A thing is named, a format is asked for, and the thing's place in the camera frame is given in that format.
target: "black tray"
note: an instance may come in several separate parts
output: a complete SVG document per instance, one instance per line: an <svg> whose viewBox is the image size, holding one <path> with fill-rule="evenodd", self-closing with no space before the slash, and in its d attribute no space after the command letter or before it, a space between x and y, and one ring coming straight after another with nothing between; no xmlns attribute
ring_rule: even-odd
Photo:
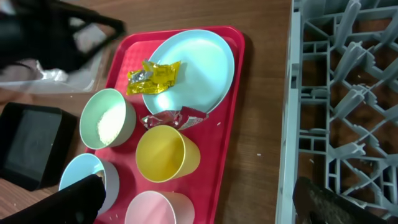
<svg viewBox="0 0 398 224"><path fill-rule="evenodd" d="M0 116L0 177L30 191L57 184L76 124L59 108L8 103Z"/></svg>

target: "pink cup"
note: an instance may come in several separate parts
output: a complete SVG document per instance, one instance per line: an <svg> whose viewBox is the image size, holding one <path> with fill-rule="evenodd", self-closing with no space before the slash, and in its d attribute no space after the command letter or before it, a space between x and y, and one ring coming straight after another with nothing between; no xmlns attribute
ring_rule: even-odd
<svg viewBox="0 0 398 224"><path fill-rule="evenodd" d="M180 193L145 191L137 195L126 212L125 224L191 224L193 204Z"/></svg>

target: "black object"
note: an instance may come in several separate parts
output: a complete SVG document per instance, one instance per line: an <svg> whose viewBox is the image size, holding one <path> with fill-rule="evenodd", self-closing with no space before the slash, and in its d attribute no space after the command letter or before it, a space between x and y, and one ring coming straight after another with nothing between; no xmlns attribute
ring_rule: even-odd
<svg viewBox="0 0 398 224"><path fill-rule="evenodd" d="M76 123L59 108L8 103L0 116L0 177L30 191L57 184Z"/></svg>
<svg viewBox="0 0 398 224"><path fill-rule="evenodd" d="M97 175L73 185L13 214L1 224L90 224L102 207L106 196L102 179Z"/></svg>
<svg viewBox="0 0 398 224"><path fill-rule="evenodd" d="M299 223L309 224L385 224L385 220L345 200L306 177L299 177L293 193Z"/></svg>
<svg viewBox="0 0 398 224"><path fill-rule="evenodd" d="M57 0L11 0L16 15L0 13L0 69L16 62L37 59L44 70L72 72L81 68L103 47L125 33L122 21ZM84 22L75 27L70 19ZM102 24L114 33L87 52L81 52L74 34L92 24Z"/></svg>

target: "green bowl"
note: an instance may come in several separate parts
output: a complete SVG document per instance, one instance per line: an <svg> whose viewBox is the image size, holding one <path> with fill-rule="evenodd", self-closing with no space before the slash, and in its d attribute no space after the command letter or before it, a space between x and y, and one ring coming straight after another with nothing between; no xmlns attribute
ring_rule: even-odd
<svg viewBox="0 0 398 224"><path fill-rule="evenodd" d="M125 108L119 116L124 118L123 126L116 138L109 144L104 144L98 134L98 122L104 113L115 107ZM136 127L136 111L130 102L115 89L107 88L97 92L87 102L80 118L80 137L90 149L103 149L118 146L127 141Z"/></svg>

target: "yellow cup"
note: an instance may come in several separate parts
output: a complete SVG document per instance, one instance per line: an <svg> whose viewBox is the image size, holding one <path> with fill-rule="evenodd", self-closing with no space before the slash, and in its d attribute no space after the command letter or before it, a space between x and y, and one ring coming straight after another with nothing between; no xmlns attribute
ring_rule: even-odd
<svg viewBox="0 0 398 224"><path fill-rule="evenodd" d="M161 183L195 171L200 151L175 128L160 125L148 130L139 140L136 162L147 180Z"/></svg>

